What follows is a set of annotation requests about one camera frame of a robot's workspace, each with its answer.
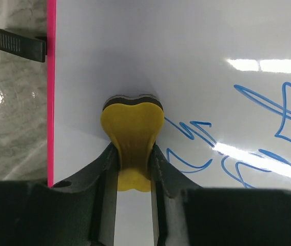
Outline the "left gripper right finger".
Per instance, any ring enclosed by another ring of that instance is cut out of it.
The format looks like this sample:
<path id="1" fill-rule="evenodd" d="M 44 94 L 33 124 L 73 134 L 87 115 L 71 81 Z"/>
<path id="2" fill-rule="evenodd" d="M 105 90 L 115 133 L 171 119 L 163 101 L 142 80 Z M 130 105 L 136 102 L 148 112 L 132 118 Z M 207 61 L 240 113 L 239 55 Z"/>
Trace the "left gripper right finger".
<path id="1" fill-rule="evenodd" d="M 201 186 L 175 168 L 154 145 L 149 157 L 154 245 L 197 245 L 190 198 Z"/>

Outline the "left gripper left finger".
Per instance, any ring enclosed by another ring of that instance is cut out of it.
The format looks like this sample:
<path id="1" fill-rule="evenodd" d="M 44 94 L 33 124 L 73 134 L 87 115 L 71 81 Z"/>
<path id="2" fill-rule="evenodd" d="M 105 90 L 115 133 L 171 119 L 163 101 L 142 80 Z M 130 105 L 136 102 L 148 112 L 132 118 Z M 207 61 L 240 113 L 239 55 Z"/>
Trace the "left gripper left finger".
<path id="1" fill-rule="evenodd" d="M 119 157 L 109 144 L 100 156 L 56 183 L 59 235 L 53 245 L 113 245 Z"/>

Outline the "yellow whiteboard eraser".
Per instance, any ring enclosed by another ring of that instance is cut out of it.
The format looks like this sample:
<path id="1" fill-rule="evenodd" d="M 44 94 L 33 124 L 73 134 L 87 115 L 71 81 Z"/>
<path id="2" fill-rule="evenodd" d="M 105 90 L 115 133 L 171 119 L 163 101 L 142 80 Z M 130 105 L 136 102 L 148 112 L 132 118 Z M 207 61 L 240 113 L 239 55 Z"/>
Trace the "yellow whiteboard eraser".
<path id="1" fill-rule="evenodd" d="M 148 161 L 163 124 L 163 106 L 153 95 L 116 95 L 104 103 L 101 126 L 119 153 L 119 192 L 150 192 Z"/>

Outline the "pink framed whiteboard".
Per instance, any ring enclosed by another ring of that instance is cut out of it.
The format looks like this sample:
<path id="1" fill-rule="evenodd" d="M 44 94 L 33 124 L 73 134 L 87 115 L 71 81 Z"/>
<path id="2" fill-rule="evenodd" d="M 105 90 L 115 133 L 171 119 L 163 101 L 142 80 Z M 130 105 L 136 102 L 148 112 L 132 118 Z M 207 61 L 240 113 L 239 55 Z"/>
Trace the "pink framed whiteboard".
<path id="1" fill-rule="evenodd" d="M 193 181 L 291 190 L 291 1 L 47 1 L 47 35 L 50 185 L 107 146 L 109 97 L 151 94 Z"/>

